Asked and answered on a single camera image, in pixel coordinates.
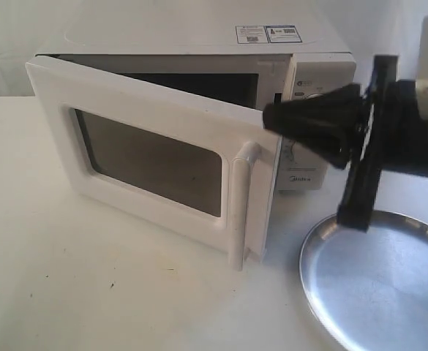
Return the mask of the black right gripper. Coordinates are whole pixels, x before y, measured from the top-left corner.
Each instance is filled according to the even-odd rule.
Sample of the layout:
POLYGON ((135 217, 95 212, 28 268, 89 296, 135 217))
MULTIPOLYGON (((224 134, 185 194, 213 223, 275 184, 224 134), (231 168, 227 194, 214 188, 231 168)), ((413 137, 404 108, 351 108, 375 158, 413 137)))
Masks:
POLYGON ((365 96, 351 83, 318 97, 269 104, 264 129, 301 144, 330 165, 350 164, 338 224, 366 231, 381 173, 428 178, 428 81, 397 80, 397 56, 376 55, 365 96), (358 115, 371 123, 358 140, 358 115), (363 157, 354 159, 356 146, 363 157))

